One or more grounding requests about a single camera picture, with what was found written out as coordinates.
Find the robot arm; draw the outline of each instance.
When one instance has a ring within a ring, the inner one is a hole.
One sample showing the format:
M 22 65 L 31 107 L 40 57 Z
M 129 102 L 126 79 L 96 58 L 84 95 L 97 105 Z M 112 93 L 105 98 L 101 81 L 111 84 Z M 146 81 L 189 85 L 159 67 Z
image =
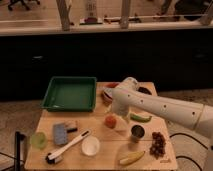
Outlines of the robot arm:
M 211 138 L 213 145 L 213 107 L 176 100 L 165 97 L 158 97 L 143 94 L 137 91 L 138 82 L 132 77 L 126 78 L 114 88 L 112 112 L 126 116 L 129 113 L 129 106 L 141 108 L 164 119 L 176 122 L 184 127 Z M 212 169 L 213 146 L 209 148 L 204 170 Z

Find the small white bowl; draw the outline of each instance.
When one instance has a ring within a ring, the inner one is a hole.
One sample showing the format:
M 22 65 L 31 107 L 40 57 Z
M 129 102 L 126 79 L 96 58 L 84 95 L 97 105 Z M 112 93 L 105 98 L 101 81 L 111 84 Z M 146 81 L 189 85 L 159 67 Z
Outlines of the small white bowl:
M 81 149 L 85 155 L 94 156 L 100 150 L 100 141 L 94 136 L 88 136 L 83 140 Z

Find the green plastic bin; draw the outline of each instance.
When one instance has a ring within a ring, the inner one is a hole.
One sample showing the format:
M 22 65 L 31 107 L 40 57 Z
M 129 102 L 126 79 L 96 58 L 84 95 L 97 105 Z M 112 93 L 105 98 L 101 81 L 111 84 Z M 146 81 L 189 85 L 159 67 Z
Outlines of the green plastic bin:
M 53 77 L 42 108 L 51 112 L 93 111 L 96 103 L 95 77 Z

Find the cable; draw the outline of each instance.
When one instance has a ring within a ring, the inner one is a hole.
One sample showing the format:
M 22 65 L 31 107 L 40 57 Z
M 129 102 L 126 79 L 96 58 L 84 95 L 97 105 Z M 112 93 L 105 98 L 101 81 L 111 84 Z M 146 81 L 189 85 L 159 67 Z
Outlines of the cable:
M 176 159 L 180 159 L 180 158 L 184 158 L 184 159 L 190 160 L 191 162 L 193 162 L 200 169 L 200 171 L 202 171 L 202 168 L 200 167 L 200 165 L 195 160 L 193 160 L 191 157 L 188 157 L 188 156 L 176 156 Z
M 186 133 L 175 133 L 175 134 L 172 134 L 170 135 L 170 138 L 176 136 L 176 135 L 184 135 L 184 136 L 187 136 L 189 138 L 192 138 L 193 140 L 195 140 L 196 142 L 198 142 L 201 146 L 203 146 L 205 149 L 208 150 L 208 147 L 206 145 L 204 145 L 202 142 L 200 142 L 198 139 L 196 139 L 195 137 L 189 135 L 189 134 L 186 134 Z
M 7 156 L 7 157 L 9 157 L 9 158 L 11 158 L 11 159 L 17 160 L 17 158 L 15 158 L 15 157 L 13 157 L 13 156 L 10 156 L 10 155 L 8 155 L 8 154 L 2 153 L 2 152 L 0 152 L 0 154 L 3 155 L 3 156 Z

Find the dark cabinet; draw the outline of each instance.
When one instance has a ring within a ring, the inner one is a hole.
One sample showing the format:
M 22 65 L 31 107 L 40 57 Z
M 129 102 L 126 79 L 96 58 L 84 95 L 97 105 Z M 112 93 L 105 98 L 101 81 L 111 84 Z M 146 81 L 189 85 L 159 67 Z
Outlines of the dark cabinet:
M 0 100 L 43 98 L 52 76 L 213 87 L 212 29 L 0 37 Z

